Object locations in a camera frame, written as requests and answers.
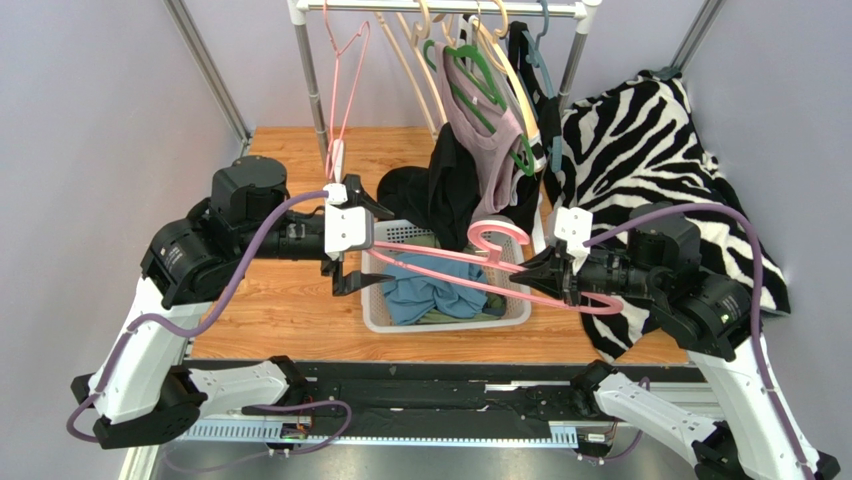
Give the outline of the zebra print blanket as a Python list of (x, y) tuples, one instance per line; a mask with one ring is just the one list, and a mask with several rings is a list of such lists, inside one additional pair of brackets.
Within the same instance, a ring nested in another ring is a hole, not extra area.
[[(553, 207), (591, 212), (593, 235), (626, 222), (635, 208), (668, 202), (712, 203), (747, 216), (719, 161), (703, 147), (680, 75), (641, 71), (634, 79), (571, 105), (561, 119), (562, 168), (544, 178)], [(702, 266), (753, 286), (752, 250), (735, 220), (716, 212), (685, 214), (701, 233)], [(782, 268), (761, 244), (761, 308), (791, 313)], [(583, 328), (607, 362), (622, 357), (644, 334), (659, 329), (639, 300), (622, 300), (621, 313), (582, 313)]]

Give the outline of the beige wooden hanger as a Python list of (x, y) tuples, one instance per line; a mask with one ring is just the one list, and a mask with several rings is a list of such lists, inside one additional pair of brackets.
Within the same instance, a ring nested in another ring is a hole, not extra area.
[(432, 17), (425, 1), (411, 1), (421, 15), (408, 22), (401, 11), (374, 11), (379, 27), (411, 85), (427, 129), (436, 140), (447, 122), (441, 96), (421, 47), (430, 40)]

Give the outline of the white plastic laundry basket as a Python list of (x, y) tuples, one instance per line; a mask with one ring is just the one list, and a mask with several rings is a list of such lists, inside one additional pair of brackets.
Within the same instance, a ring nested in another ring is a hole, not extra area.
[[(386, 255), (397, 256), (403, 252), (388, 251)], [(362, 255), (362, 271), (364, 273), (384, 274), (386, 263), (368, 254)], [(509, 280), (509, 273), (483, 268), (487, 276), (487, 285), (511, 289), (515, 292), (531, 294), (531, 289), (514, 284)], [(516, 326), (526, 322), (531, 316), (532, 304), (527, 301), (502, 296), (506, 302), (506, 311), (500, 320), (482, 322), (464, 322), (440, 325), (395, 325), (387, 311), (381, 284), (373, 285), (361, 291), (363, 318), (365, 325), (373, 332), (381, 334), (392, 333), (434, 333), (443, 331), (476, 330)]]

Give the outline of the blue tank top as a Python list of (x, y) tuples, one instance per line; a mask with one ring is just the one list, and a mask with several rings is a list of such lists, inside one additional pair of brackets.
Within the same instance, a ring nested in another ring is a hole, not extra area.
[[(479, 265), (414, 253), (401, 253), (396, 259), (436, 273), (487, 283), (487, 276)], [(483, 312), (488, 301), (483, 290), (450, 283), (395, 264), (388, 263), (384, 274), (394, 278), (382, 283), (381, 288), (387, 311), (395, 325), (413, 325), (430, 312), (452, 319), (472, 319)]]

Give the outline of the black tank top on right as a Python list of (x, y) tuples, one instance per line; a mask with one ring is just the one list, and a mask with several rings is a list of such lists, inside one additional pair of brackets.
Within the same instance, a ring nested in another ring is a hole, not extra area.
[[(544, 106), (544, 84), (540, 71), (533, 69), (527, 62), (528, 42), (524, 35), (526, 31), (529, 31), (529, 28), (524, 22), (513, 21), (510, 24), (508, 58), (514, 71), (519, 75), (524, 92), (531, 102), (534, 118), (537, 120), (540, 131), (543, 123), (538, 119), (538, 110)], [(528, 235), (533, 233), (541, 181), (548, 175), (555, 177), (555, 174), (550, 171), (549, 152), (548, 148), (542, 143), (542, 138), (540, 144), (541, 146), (538, 146), (537, 141), (531, 140), (533, 152), (543, 153), (548, 161), (548, 166), (542, 172), (533, 176), (526, 176), (523, 172), (518, 171), (519, 178), (513, 185), (512, 191), (512, 199), (515, 200), (515, 204), (509, 205), (500, 212), (501, 215), (509, 218)]]

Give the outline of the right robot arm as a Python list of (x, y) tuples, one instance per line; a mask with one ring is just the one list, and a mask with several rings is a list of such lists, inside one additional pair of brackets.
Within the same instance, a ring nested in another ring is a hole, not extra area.
[(798, 427), (766, 352), (760, 319), (762, 255), (754, 227), (732, 208), (752, 249), (753, 284), (704, 268), (689, 204), (646, 205), (621, 226), (622, 249), (595, 236), (571, 250), (560, 239), (526, 261), (512, 281), (566, 307), (643, 300), (651, 318), (686, 351), (717, 399), (719, 420), (696, 415), (596, 360), (571, 381), (582, 417), (625, 421), (683, 458), (701, 479), (835, 479), (838, 460), (813, 447)]

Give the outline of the mauve tank top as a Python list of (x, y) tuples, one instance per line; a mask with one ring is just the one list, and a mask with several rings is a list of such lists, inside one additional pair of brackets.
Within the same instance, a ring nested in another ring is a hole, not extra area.
[(476, 167), (480, 202), (473, 216), (498, 214), (513, 198), (524, 130), (509, 109), (488, 61), (478, 62), (470, 71), (456, 49), (436, 42), (432, 63), (446, 119)]

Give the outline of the green hanger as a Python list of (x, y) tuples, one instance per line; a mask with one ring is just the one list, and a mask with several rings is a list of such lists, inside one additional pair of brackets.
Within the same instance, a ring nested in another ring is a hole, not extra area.
[(446, 120), (463, 146), (483, 160), (511, 161), (521, 175), (534, 175), (537, 157), (527, 122), (485, 55), (470, 45), (435, 40), (427, 40), (422, 52)]

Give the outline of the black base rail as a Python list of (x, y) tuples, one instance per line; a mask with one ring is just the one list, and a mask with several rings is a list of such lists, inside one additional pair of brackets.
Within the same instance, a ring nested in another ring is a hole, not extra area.
[(579, 365), (319, 362), (296, 364), (314, 401), (347, 403), (320, 407), (315, 433), (342, 430), (344, 437), (412, 439), (544, 439), (552, 422), (601, 423), (613, 418), (581, 414), (570, 380)]

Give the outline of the thick pink plastic hanger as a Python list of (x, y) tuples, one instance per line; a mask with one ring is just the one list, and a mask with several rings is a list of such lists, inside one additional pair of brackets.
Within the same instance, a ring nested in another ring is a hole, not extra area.
[(396, 266), (401, 269), (405, 269), (417, 274), (421, 274), (436, 280), (445, 281), (448, 283), (460, 285), (467, 288), (482, 290), (486, 292), (491, 292), (494, 294), (502, 295), (509, 298), (515, 298), (522, 301), (527, 301), (530, 303), (535, 303), (547, 307), (573, 311), (578, 313), (587, 313), (593, 315), (613, 315), (616, 313), (620, 313), (623, 310), (624, 304), (622, 301), (596, 293), (584, 293), (583, 296), (588, 298), (589, 300), (594, 300), (596, 302), (601, 303), (601, 306), (584, 306), (584, 305), (574, 305), (574, 304), (566, 304), (559, 300), (549, 299), (544, 297), (539, 297), (533, 294), (528, 293), (520, 293), (515, 292), (511, 289), (486, 285), (484, 283), (475, 282), (473, 280), (467, 280), (461, 277), (456, 277), (448, 274), (444, 274), (441, 272), (437, 272), (431, 269), (427, 269), (425, 267), (420, 267), (417, 265), (413, 265), (410, 263), (403, 262), (397, 256), (389, 256), (384, 253), (384, 250), (403, 252), (403, 253), (414, 253), (422, 256), (440, 258), (444, 260), (449, 260), (455, 263), (466, 263), (471, 265), (477, 265), (483, 268), (490, 268), (502, 272), (506, 272), (509, 274), (514, 273), (522, 273), (525, 272), (526, 269), (518, 264), (511, 264), (501, 260), (501, 256), (503, 253), (503, 248), (490, 240), (487, 240), (484, 235), (486, 233), (496, 232), (502, 235), (505, 235), (511, 239), (513, 239), (517, 244), (523, 246), (528, 245), (531, 240), (530, 237), (519, 227), (514, 225), (509, 225), (504, 222), (500, 222), (497, 220), (481, 220), (474, 222), (471, 225), (469, 230), (469, 242), (474, 245), (476, 248), (481, 249), (485, 252), (485, 256), (467, 254), (462, 252), (425, 247), (425, 246), (417, 246), (405, 243), (393, 243), (393, 242), (385, 242), (375, 240), (373, 242), (373, 247), (366, 251), (366, 254), (385, 262), (388, 265)]

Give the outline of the grey-blue hanger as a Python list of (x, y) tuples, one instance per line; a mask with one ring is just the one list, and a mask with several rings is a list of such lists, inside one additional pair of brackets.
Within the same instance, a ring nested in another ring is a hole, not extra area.
[(546, 1), (539, 1), (539, 4), (542, 7), (544, 18), (542, 30), (535, 37), (529, 31), (526, 31), (524, 35), (528, 42), (527, 62), (533, 69), (540, 71), (544, 84), (544, 106), (538, 110), (538, 119), (543, 123), (540, 132), (542, 143), (548, 148), (549, 168), (552, 173), (556, 174), (562, 168), (563, 157), (562, 140), (558, 132), (560, 114), (557, 112), (558, 97), (556, 89), (552, 85), (546, 61), (540, 52), (541, 39), (547, 34), (549, 29), (549, 6)]

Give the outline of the thin pink wire hanger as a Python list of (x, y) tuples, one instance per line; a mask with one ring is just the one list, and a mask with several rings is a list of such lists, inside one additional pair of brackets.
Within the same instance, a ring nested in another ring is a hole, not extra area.
[[(322, 6), (324, 25), (329, 37), (329, 42), (334, 52), (334, 77), (331, 92), (331, 107), (329, 109), (329, 146), (324, 161), (324, 170), (329, 182), (340, 182), (343, 177), (345, 135), (349, 124), (349, 117), (357, 94), (358, 84), (364, 60), (369, 47), (371, 37), (371, 26), (364, 21), (353, 32), (353, 35), (343, 44), (340, 44), (331, 27), (329, 12), (330, 3), (323, 2)], [(348, 89), (342, 84), (344, 72), (343, 57), (347, 55), (354, 46), (360, 48), (358, 61), (354, 73), (350, 75), (351, 83)]]

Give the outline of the metal clothes rack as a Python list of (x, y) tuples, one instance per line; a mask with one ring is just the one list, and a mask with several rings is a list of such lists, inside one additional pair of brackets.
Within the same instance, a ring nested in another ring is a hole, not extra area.
[(502, 18), (503, 27), (490, 33), (490, 36), (493, 38), (502, 38), (508, 35), (508, 17), (511, 15), (555, 16), (574, 19), (577, 22), (575, 34), (561, 84), (557, 91), (557, 98), (560, 100), (559, 109), (564, 110), (569, 105), (571, 87), (573, 86), (585, 43), (599, 6), (600, 3), (598, 1), (578, 1), (573, 4), (556, 4), (553, 6), (545, 4), (543, 1), (535, 4), (522, 2), (505, 3), (503, 1), (290, 1), (288, 3), (290, 20), (295, 28), (304, 76), (308, 87), (308, 96), (312, 107), (320, 158), (323, 161), (323, 171), (326, 180), (332, 183), (339, 183), (341, 181), (343, 137), (352, 104), (347, 104), (339, 129), (334, 128), (334, 120), (332, 118), (326, 119), (324, 116), (307, 29), (306, 15), (309, 11), (322, 11), (324, 19), (327, 19), (328, 13), (334, 10), (373, 13), (408, 75), (430, 135), (436, 137), (438, 128), (433, 121), (425, 97), (414, 77), (411, 67), (405, 59), (390, 27), (387, 25), (383, 16), (385, 12), (397, 15), (405, 39), (411, 49), (415, 49), (415, 47), (424, 43), (430, 37), (432, 24), (440, 22), (444, 28), (448, 29), (452, 24), (450, 20), (446, 21), (444, 19), (448, 14), (475, 14), (479, 17), (484, 15), (499, 15)]

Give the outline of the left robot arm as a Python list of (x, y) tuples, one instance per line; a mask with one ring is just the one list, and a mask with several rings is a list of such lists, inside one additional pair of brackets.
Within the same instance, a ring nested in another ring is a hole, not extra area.
[[(97, 414), (90, 433), (69, 419), (72, 436), (105, 450), (161, 445), (211, 416), (309, 409), (306, 379), (285, 356), (219, 370), (179, 361), (187, 341), (222, 315), (254, 259), (316, 261), (336, 296), (386, 281), (343, 270), (347, 252), (372, 247), (375, 221), (392, 218), (360, 178), (348, 174), (310, 195), (290, 194), (287, 178), (275, 159), (238, 158), (213, 175), (207, 198), (154, 235), (109, 356), (72, 381), (79, 409)], [(308, 199), (316, 209), (300, 212)]]

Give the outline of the green tank top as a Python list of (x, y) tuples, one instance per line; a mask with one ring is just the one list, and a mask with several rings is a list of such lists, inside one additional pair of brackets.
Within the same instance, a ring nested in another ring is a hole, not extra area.
[[(428, 246), (442, 248), (439, 240), (433, 234), (412, 237), (406, 243), (417, 246)], [(484, 281), (485, 274), (482, 267), (469, 266), (468, 271), (473, 271), (473, 277), (477, 281)], [(432, 286), (434, 306), (423, 311), (420, 316), (414, 318), (417, 325), (440, 325), (464, 322), (482, 322), (500, 320), (505, 314), (506, 300), (491, 292), (483, 292), (467, 287), (460, 287), (448, 282), (437, 281), (428, 277), (420, 280), (424, 287)], [(477, 301), (483, 300), (477, 307)]]

